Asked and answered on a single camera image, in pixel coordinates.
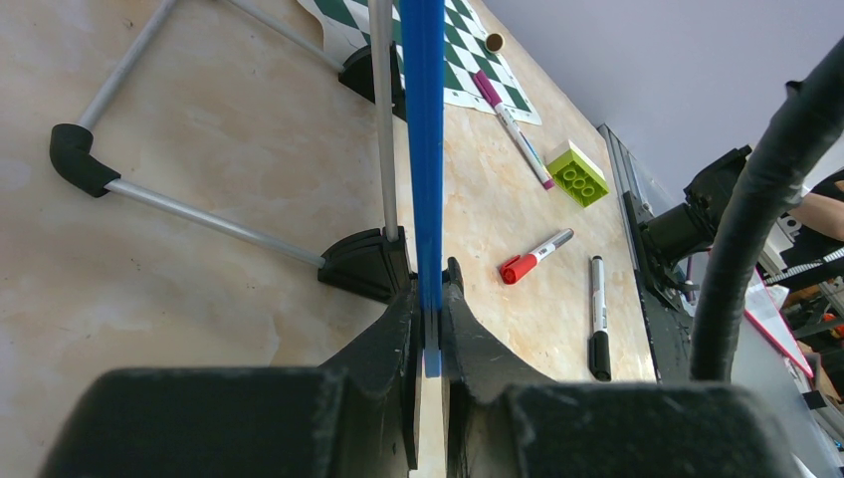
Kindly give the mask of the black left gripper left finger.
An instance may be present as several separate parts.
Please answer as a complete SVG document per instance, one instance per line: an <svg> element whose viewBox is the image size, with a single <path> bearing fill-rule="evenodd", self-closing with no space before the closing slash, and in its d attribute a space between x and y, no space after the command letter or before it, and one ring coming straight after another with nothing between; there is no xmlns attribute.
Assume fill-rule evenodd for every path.
<svg viewBox="0 0 844 478"><path fill-rule="evenodd" d="M317 366L120 368L43 477L405 477L418 466L418 287Z"/></svg>

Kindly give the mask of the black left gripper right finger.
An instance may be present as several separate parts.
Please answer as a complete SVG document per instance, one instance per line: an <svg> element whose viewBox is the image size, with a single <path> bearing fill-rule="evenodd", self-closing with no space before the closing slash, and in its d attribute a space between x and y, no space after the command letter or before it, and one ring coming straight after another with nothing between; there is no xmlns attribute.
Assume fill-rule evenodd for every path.
<svg viewBox="0 0 844 478"><path fill-rule="evenodd" d="M443 274L446 472L451 477L796 477L773 414L719 382L557 382L472 313Z"/></svg>

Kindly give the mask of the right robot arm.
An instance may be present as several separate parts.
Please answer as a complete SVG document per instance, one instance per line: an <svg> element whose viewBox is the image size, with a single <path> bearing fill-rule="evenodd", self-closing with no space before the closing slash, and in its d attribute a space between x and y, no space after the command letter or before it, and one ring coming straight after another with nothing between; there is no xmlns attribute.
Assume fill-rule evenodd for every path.
<svg viewBox="0 0 844 478"><path fill-rule="evenodd" d="M646 287L667 307L681 311L682 297L697 290L680 280L675 270L683 260L711 248L750 154L748 145L728 151L684 188L683 202L636 225Z"/></svg>

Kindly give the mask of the blue framed whiteboard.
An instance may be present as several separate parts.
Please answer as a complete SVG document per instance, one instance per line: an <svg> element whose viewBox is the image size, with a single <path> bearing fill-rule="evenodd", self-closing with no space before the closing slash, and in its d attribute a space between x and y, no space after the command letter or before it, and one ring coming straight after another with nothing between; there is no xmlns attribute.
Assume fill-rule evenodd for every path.
<svg viewBox="0 0 844 478"><path fill-rule="evenodd" d="M110 192L161 211L275 250L301 262L325 269L324 258L278 238L249 229L214 214L121 179L119 173L91 156L92 129L103 116L119 87L175 7L163 1L140 30L117 66L101 85L79 119L53 128L50 160L57 173L92 197ZM416 257L421 284L419 303L423 319L423 360L427 376L444 369L442 352L442 262L444 201L444 4L441 1L404 1L401 4L402 45L406 48L405 78L410 91L408 134L413 192ZM374 103L378 108L379 154L382 167L385 232L398 234L394 161L390 151L391 126L389 61L385 56L391 24L388 1L368 4L371 30Z"/></svg>

